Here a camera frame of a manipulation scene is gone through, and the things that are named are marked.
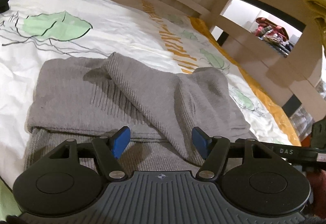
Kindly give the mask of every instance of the logo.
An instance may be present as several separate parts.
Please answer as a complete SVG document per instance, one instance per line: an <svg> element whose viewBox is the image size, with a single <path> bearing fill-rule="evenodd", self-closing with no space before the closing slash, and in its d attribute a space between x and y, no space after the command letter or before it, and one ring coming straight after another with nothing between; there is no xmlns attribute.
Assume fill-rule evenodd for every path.
<svg viewBox="0 0 326 224"><path fill-rule="evenodd" d="M166 177L166 175L165 174L159 174L157 177L162 180L162 179L164 179Z"/></svg>
<svg viewBox="0 0 326 224"><path fill-rule="evenodd" d="M280 149L280 153L284 153L284 154L293 154L293 150Z"/></svg>

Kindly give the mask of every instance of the metal screw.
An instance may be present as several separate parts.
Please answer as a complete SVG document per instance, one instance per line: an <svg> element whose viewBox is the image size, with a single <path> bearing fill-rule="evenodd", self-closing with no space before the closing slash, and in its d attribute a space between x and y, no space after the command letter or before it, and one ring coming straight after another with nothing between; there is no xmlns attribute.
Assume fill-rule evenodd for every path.
<svg viewBox="0 0 326 224"><path fill-rule="evenodd" d="M113 179L121 179L124 178L125 173L123 171L120 170L114 170L112 172L109 173L109 176Z"/></svg>
<svg viewBox="0 0 326 224"><path fill-rule="evenodd" d="M215 174L210 170L202 170L198 174L203 179L210 179L215 176Z"/></svg>

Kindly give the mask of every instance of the red cloth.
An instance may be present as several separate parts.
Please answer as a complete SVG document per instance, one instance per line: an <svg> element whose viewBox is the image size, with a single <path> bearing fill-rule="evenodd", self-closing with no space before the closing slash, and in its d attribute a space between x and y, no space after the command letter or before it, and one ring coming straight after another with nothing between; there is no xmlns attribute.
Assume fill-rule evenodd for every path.
<svg viewBox="0 0 326 224"><path fill-rule="evenodd" d="M277 34L279 37L281 37L283 39L283 41L287 41L289 39L289 36L285 30L285 28L278 26L277 24L273 23L272 21L263 18L263 17L259 17L256 19L256 23L259 24L258 29L255 30L255 36L259 36L260 32L267 26L271 26L272 27L272 32L270 32L268 35L275 35Z"/></svg>
<svg viewBox="0 0 326 224"><path fill-rule="evenodd" d="M326 218L326 171L307 172L307 179L314 194L312 204L314 214L320 218Z"/></svg>

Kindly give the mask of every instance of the black cloth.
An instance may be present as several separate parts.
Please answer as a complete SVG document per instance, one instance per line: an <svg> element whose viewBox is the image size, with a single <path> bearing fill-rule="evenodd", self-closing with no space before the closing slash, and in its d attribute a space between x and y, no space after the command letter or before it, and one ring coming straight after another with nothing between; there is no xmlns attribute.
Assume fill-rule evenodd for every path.
<svg viewBox="0 0 326 224"><path fill-rule="evenodd" d="M28 224L17 216L7 216L6 221L0 221L0 224Z"/></svg>
<svg viewBox="0 0 326 224"><path fill-rule="evenodd" d="M285 45L285 48L286 48L289 52L291 52L292 49L293 49L293 46L292 46L291 44L286 44L286 45Z"/></svg>
<svg viewBox="0 0 326 224"><path fill-rule="evenodd" d="M9 0L0 0L0 13L4 13L9 10Z"/></svg>

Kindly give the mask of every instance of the ribbed fabric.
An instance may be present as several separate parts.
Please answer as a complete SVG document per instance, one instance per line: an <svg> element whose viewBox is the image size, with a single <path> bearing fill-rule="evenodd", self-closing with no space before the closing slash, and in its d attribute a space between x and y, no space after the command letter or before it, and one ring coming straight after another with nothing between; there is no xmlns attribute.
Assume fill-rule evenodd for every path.
<svg viewBox="0 0 326 224"><path fill-rule="evenodd" d="M94 137L70 133L54 133L34 128L29 149L36 149L26 160L25 169L66 139L75 138L78 143L90 142ZM80 159L79 163L96 170L93 159ZM198 167L180 157L169 142L130 142L119 163L128 175L135 170L175 171L191 170L195 175Z"/></svg>
<svg viewBox="0 0 326 224"><path fill-rule="evenodd" d="M72 57L44 63L27 122L30 131L42 128L33 133L30 162L35 152L63 141L61 132L83 142L111 135L124 125L130 127L134 142L159 142L150 147L156 148L149 154L152 160L146 159L156 164L152 169L169 158L166 143L179 155L176 167L183 167L183 159L203 163L191 141L194 126L231 141L254 137L229 96L226 77L216 68L173 74L118 53L106 60Z"/></svg>

